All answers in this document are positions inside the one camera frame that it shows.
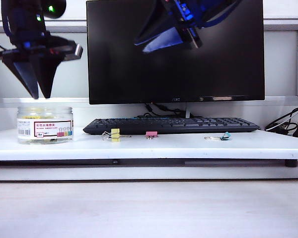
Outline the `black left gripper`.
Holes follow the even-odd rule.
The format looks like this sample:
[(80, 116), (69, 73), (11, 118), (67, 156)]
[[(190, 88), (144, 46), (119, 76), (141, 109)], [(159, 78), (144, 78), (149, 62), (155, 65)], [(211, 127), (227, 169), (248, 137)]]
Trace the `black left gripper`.
[(38, 83), (44, 97), (50, 98), (58, 65), (72, 60), (72, 41), (50, 32), (19, 32), (7, 36), (15, 48), (0, 51), (2, 62), (33, 99), (39, 98)]

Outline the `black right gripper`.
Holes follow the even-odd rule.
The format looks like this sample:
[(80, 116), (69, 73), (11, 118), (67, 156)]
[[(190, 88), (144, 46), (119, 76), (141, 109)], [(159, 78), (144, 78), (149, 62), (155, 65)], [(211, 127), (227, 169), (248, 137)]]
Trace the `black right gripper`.
[(194, 0), (157, 0), (149, 18), (134, 39), (136, 46), (146, 44), (143, 53), (188, 43), (192, 48), (202, 46), (196, 30), (195, 16), (201, 16)]

